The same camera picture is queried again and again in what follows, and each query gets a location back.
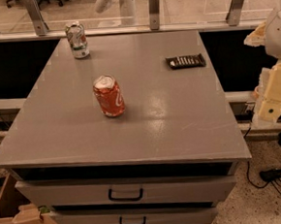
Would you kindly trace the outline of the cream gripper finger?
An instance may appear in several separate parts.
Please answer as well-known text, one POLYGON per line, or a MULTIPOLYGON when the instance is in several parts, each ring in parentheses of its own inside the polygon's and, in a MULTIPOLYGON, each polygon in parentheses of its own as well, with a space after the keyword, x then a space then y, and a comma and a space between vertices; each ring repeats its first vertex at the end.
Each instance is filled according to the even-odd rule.
POLYGON ((245 39, 244 44, 251 47, 261 47, 265 44, 265 22, 256 27, 245 39))
POLYGON ((259 121, 276 123, 281 116, 281 59, 271 69, 263 67, 256 89, 256 118, 259 121))

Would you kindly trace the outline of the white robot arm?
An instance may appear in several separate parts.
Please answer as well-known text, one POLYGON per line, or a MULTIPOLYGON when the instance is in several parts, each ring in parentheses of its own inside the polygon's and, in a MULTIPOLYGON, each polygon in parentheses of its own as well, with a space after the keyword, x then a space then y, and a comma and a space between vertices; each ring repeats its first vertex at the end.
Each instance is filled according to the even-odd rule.
POLYGON ((256 30, 245 39, 246 46, 265 47, 267 55, 275 57, 277 63, 260 75, 262 89, 257 100, 255 114, 259 120, 275 123, 281 116, 281 0, 256 30))

